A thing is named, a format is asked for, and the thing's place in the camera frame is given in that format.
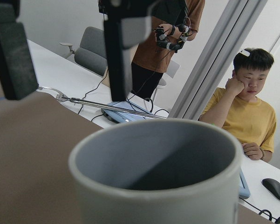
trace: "white wall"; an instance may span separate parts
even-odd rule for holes
[[[181,89],[191,73],[211,32],[216,26],[228,0],[205,0],[199,32],[192,42],[187,42],[173,60],[181,65],[174,79],[166,78],[167,87],[159,90],[156,104],[164,109],[173,107]],[[18,21],[23,22],[28,39],[59,54],[68,52],[59,42],[73,43],[77,48],[87,26],[103,28],[103,15],[98,12],[96,0],[21,0]],[[270,50],[280,35],[280,0],[268,0],[266,7],[243,44]],[[278,130],[272,164],[280,168],[280,50],[275,54],[275,65],[270,71],[266,86],[259,95],[275,107]],[[230,66],[220,85],[230,76]]]

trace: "black hair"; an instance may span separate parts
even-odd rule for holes
[[[273,56],[263,49],[246,48],[245,51],[249,52],[250,55],[248,56],[243,51],[235,56],[233,60],[235,71],[238,71],[240,68],[265,71],[270,69],[274,63]]]

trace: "computer mouse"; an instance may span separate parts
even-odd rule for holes
[[[277,199],[280,200],[280,183],[272,178],[262,180],[262,184],[266,187]]]

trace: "brown shirt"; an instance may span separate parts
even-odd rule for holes
[[[185,0],[188,7],[188,17],[191,20],[191,28],[198,31],[205,0]],[[160,24],[167,23],[154,16],[151,17],[151,28],[156,29]],[[171,43],[176,43],[177,39],[169,36]],[[160,73],[167,71],[168,65],[175,51],[160,48],[156,44],[155,34],[152,31],[146,41],[139,44],[133,63]]]

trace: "brown mat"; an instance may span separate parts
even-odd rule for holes
[[[100,129],[46,93],[0,100],[0,224],[81,224],[68,156]],[[238,223],[271,222],[239,205]]]

